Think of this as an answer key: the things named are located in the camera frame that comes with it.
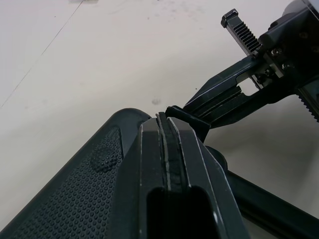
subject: textured grip surface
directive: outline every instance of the textured grip surface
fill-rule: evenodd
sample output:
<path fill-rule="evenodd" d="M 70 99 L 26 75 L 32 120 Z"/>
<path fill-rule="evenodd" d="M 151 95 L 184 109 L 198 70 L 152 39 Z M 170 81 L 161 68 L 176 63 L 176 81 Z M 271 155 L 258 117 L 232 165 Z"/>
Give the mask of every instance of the textured grip surface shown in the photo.
<path fill-rule="evenodd" d="M 1 239 L 106 238 L 123 160 L 123 129 L 114 123 L 103 127 L 0 233 Z M 139 125 L 132 127 L 135 133 Z"/>

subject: white floor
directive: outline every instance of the white floor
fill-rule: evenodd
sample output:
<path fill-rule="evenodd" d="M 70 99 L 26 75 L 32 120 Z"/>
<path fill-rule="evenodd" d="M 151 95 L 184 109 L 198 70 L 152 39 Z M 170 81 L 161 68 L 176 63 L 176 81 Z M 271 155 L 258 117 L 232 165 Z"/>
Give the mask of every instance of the white floor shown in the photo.
<path fill-rule="evenodd" d="M 236 8 L 259 36 L 289 2 L 1 0 L 0 230 L 114 112 L 183 106 L 243 58 L 223 14 Z M 206 144 L 232 171 L 319 217 L 318 131 L 289 97 L 212 130 Z"/>

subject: black plastic panel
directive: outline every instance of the black plastic panel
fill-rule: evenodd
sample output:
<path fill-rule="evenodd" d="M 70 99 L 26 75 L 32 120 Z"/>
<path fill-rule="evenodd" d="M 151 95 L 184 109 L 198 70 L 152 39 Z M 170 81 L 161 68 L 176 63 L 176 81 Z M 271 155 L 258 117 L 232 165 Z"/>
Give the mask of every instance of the black plastic panel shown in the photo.
<path fill-rule="evenodd" d="M 140 125 L 135 109 L 115 113 L 0 233 L 1 239 L 105 238 L 118 167 Z"/>

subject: black plastic part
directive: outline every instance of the black plastic part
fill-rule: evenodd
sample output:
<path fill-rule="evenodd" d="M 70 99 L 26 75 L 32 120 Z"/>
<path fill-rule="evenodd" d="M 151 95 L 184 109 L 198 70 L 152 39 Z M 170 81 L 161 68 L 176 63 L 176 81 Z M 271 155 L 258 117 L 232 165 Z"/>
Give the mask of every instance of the black plastic part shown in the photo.
<path fill-rule="evenodd" d="M 217 96 L 234 88 L 241 81 L 251 77 L 263 65 L 263 59 L 247 56 L 241 61 L 228 67 L 216 76 L 210 78 L 200 90 L 186 103 L 184 110 L 195 114 L 197 110 L 210 103 Z"/>
<path fill-rule="evenodd" d="M 232 9 L 223 16 L 221 25 L 229 31 L 246 55 L 253 55 L 253 52 L 261 47 L 254 34 L 238 17 L 236 9 Z"/>
<path fill-rule="evenodd" d="M 280 239 L 317 239 L 319 220 L 234 173 L 228 182 L 244 217 Z"/>
<path fill-rule="evenodd" d="M 2 230 L 1 239 L 104 238 L 115 177 L 149 115 L 115 113 L 25 208 Z"/>
<path fill-rule="evenodd" d="M 189 125 L 195 130 L 197 137 L 200 141 L 204 142 L 205 138 L 210 130 L 210 124 L 203 121 L 202 119 L 190 114 L 189 112 L 181 109 L 178 106 L 168 107 L 165 112 L 167 117 L 175 117 Z"/>
<path fill-rule="evenodd" d="M 272 49 L 282 41 L 292 39 L 302 32 L 302 27 L 310 15 L 310 11 L 305 8 L 298 13 L 290 13 L 282 16 L 277 21 L 273 22 L 271 28 L 262 34 L 258 41 L 266 48 Z"/>

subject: gray smudge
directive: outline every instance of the gray smudge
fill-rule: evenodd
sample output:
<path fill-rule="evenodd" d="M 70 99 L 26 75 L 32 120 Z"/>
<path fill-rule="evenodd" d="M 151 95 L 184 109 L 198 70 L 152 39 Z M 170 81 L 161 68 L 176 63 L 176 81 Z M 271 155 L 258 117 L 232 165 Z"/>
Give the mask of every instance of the gray smudge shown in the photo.
<path fill-rule="evenodd" d="M 159 105 L 160 104 L 160 99 L 153 99 L 152 100 L 153 105 Z"/>

